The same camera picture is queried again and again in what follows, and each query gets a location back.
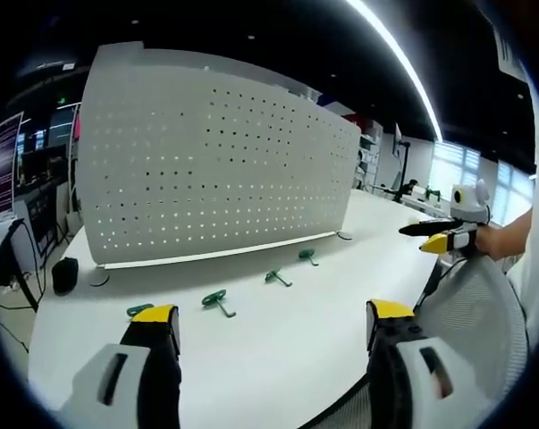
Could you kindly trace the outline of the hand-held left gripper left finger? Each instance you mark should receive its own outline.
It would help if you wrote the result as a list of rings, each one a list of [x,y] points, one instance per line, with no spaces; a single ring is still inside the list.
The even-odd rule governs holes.
[[[73,377],[66,428],[179,428],[179,308],[144,307]]]

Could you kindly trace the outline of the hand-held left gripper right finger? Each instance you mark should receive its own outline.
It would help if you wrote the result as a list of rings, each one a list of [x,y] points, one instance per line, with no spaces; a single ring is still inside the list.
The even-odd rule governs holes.
[[[438,337],[424,335],[401,303],[366,303],[369,398],[374,428],[468,428],[493,402],[476,371]]]

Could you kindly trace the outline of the person's right hand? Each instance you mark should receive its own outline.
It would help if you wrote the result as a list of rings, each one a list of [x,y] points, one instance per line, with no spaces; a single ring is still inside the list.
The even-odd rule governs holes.
[[[476,249],[497,261],[506,256],[503,228],[481,225],[476,230]]]

